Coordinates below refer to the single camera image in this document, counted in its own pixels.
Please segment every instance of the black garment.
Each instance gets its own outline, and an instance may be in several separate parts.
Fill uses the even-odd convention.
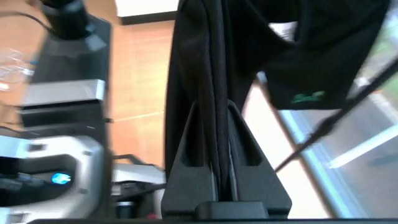
[[[312,59],[325,54],[321,50],[315,53],[314,50],[327,45],[333,47],[340,42],[344,42],[341,48],[336,52],[332,51],[333,53],[325,57],[325,60],[329,61],[332,58],[340,62],[338,54],[350,50],[358,51],[351,54],[353,57],[359,57],[353,61],[362,63],[367,50],[360,50],[357,46],[352,49],[347,39],[357,33],[354,36],[366,39],[366,44],[370,44],[372,38],[368,35],[372,37],[377,35],[378,29],[374,24],[381,23],[385,14],[383,6],[387,2],[386,0],[180,0],[167,87],[166,176],[170,174],[191,105],[197,101],[200,114],[198,123],[202,126],[201,130],[198,130],[198,138],[203,136],[203,139],[197,140],[196,147],[208,151],[219,189],[224,189],[228,183],[229,173],[228,100],[233,101],[241,110],[256,72],[264,67],[270,81],[272,102],[276,106],[282,108],[285,107],[284,101],[291,102],[289,97],[283,97],[282,101],[278,101],[279,94],[284,94],[285,91],[289,96],[296,93],[292,89],[299,90],[300,93],[318,91],[313,85],[306,86],[306,84],[321,83],[317,82],[320,78],[315,78],[314,81],[304,74],[304,81],[298,82],[297,76],[291,75],[289,71],[281,75],[276,73],[279,73],[280,67],[289,65],[287,60],[290,60],[288,56],[293,54],[291,52],[297,55],[304,54],[304,58]],[[344,9],[341,12],[337,10],[342,6],[349,6],[347,9],[353,10]],[[331,9],[330,14],[318,11],[328,12],[329,9]],[[282,40],[269,28],[270,22],[287,22],[296,19],[300,23],[297,44]],[[344,19],[354,21],[345,24],[347,21]],[[301,26],[301,24],[310,24],[310,26]],[[367,27],[367,24],[370,24],[371,30],[364,32],[359,29]],[[330,34],[325,26],[331,27],[333,32]],[[296,50],[307,49],[307,46],[308,52]],[[340,63],[349,66],[345,61]],[[321,63],[317,69],[324,69],[327,65]],[[307,70],[311,74],[319,74],[313,72],[310,67]],[[295,89],[296,83],[301,83],[299,87],[303,90],[299,87]],[[346,87],[345,83],[341,85],[340,82],[334,82],[334,84],[334,88]]]

